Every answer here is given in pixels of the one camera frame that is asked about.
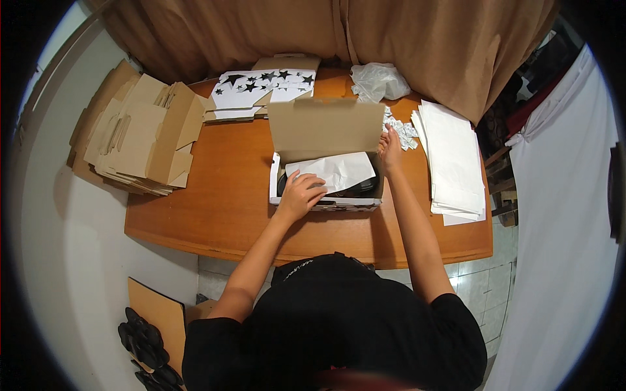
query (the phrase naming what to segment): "orange table top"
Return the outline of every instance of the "orange table top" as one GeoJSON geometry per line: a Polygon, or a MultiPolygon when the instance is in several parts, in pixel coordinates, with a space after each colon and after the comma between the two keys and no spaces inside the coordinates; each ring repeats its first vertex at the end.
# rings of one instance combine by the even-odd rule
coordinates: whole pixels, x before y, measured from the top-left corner
{"type": "MultiPolygon", "coordinates": [[[[209,96],[210,80],[192,85],[209,96]]],[[[345,69],[320,69],[315,97],[354,97],[345,69]]],[[[386,101],[393,116],[411,120],[420,95],[386,101]]],[[[125,233],[159,245],[200,255],[241,260],[267,225],[275,207],[269,204],[269,173],[274,147],[266,119],[206,124],[193,144],[187,188],[168,196],[129,194],[125,233]]],[[[493,254],[491,214],[485,221],[444,226],[442,215],[430,213],[430,178],[421,144],[402,153],[404,172],[433,226],[444,263],[493,254]]],[[[483,181],[486,184],[483,166],[483,181]]],[[[485,189],[486,204],[490,205],[485,189]]],[[[274,260],[283,265],[339,251],[378,269],[406,268],[406,256],[389,185],[382,204],[371,212],[312,212],[294,224],[274,260]]]]}

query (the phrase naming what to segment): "white tile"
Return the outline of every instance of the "white tile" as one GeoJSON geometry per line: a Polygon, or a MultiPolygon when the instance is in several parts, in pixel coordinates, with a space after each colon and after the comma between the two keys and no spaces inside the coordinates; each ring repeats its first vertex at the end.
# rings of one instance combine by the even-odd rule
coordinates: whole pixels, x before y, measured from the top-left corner
{"type": "Polygon", "coordinates": [[[511,282],[511,263],[489,269],[487,285],[487,301],[485,310],[489,310],[508,300],[509,283],[511,282]]]}
{"type": "Polygon", "coordinates": [[[475,314],[472,314],[472,315],[474,315],[474,319],[476,319],[476,323],[478,323],[479,326],[483,324],[483,317],[485,316],[484,312],[477,313],[476,315],[475,314]]]}
{"type": "Polygon", "coordinates": [[[382,278],[394,280],[402,284],[411,283],[409,269],[376,270],[376,274],[378,274],[382,278]]]}
{"type": "Polygon", "coordinates": [[[483,258],[474,261],[465,261],[459,263],[459,276],[481,272],[491,267],[491,258],[483,258]]]}
{"type": "Polygon", "coordinates": [[[509,285],[509,296],[508,299],[511,300],[513,298],[513,287],[515,286],[515,275],[517,274],[517,259],[511,264],[511,283],[509,285]]]}
{"type": "Polygon", "coordinates": [[[517,257],[517,239],[513,239],[513,228],[493,226],[493,257],[491,267],[511,263],[517,257]]]}
{"type": "Polygon", "coordinates": [[[459,275],[459,264],[458,263],[449,263],[447,265],[443,265],[446,268],[446,273],[448,277],[456,277],[459,275]]]}
{"type": "Polygon", "coordinates": [[[505,320],[506,303],[502,303],[491,310],[485,311],[483,315],[483,324],[480,326],[480,332],[483,334],[485,341],[491,341],[500,336],[502,331],[502,323],[505,320]]]}
{"type": "Polygon", "coordinates": [[[205,270],[200,270],[199,274],[198,293],[202,293],[213,300],[219,300],[226,287],[228,276],[205,270]]]}
{"type": "Polygon", "coordinates": [[[276,267],[270,266],[270,271],[267,272],[267,276],[265,276],[265,282],[272,282],[272,277],[274,276],[274,270],[276,267]]]}
{"type": "Polygon", "coordinates": [[[491,358],[498,354],[498,348],[500,347],[501,339],[501,337],[498,337],[493,341],[489,341],[485,344],[485,347],[487,348],[487,358],[491,358]]]}
{"type": "Polygon", "coordinates": [[[511,300],[506,303],[505,321],[502,322],[502,332],[505,331],[506,322],[508,321],[508,314],[511,310],[511,300]]]}
{"type": "Polygon", "coordinates": [[[457,292],[459,286],[459,278],[457,276],[450,277],[450,285],[452,285],[454,292],[457,292]]]}
{"type": "Polygon", "coordinates": [[[198,257],[198,269],[229,276],[237,267],[238,262],[228,261],[210,256],[198,257]]]}
{"type": "Polygon", "coordinates": [[[489,271],[472,273],[458,278],[457,294],[475,318],[485,311],[489,271]]]}
{"type": "Polygon", "coordinates": [[[513,233],[513,242],[514,243],[519,243],[519,238],[520,238],[520,226],[516,225],[511,227],[512,229],[512,233],[513,233]]]}

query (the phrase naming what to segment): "hand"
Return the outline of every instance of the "hand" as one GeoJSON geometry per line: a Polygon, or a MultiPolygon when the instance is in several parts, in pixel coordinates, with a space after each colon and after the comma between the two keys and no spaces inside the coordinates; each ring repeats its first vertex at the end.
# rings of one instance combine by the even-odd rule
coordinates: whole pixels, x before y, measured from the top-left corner
{"type": "Polygon", "coordinates": [[[326,183],[315,174],[302,174],[296,170],[285,185],[280,204],[274,216],[285,219],[290,225],[300,220],[323,196],[326,195],[325,187],[315,186],[326,183]]]}
{"type": "Polygon", "coordinates": [[[402,147],[398,132],[390,125],[385,124],[387,132],[382,132],[378,145],[378,156],[381,157],[385,175],[393,171],[402,171],[402,147]]]}

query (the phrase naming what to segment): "stack of white paper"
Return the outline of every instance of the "stack of white paper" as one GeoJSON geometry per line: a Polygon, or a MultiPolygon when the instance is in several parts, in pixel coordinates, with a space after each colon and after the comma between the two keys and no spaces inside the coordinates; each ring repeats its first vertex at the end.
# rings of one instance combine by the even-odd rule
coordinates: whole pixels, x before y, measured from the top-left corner
{"type": "Polygon", "coordinates": [[[427,101],[413,111],[411,120],[431,172],[431,212],[444,215],[444,225],[484,220],[485,185],[470,122],[427,101]]]}

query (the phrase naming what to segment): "white paper with stars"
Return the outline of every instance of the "white paper with stars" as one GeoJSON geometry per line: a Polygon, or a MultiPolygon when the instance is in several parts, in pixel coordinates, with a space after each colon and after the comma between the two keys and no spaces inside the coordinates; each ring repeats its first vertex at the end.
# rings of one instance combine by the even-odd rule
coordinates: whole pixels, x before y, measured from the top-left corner
{"type": "Polygon", "coordinates": [[[311,69],[281,69],[270,102],[288,102],[313,90],[315,76],[311,69]]]}
{"type": "Polygon", "coordinates": [[[211,92],[217,109],[244,109],[267,95],[279,82],[279,70],[228,71],[211,92]]]}

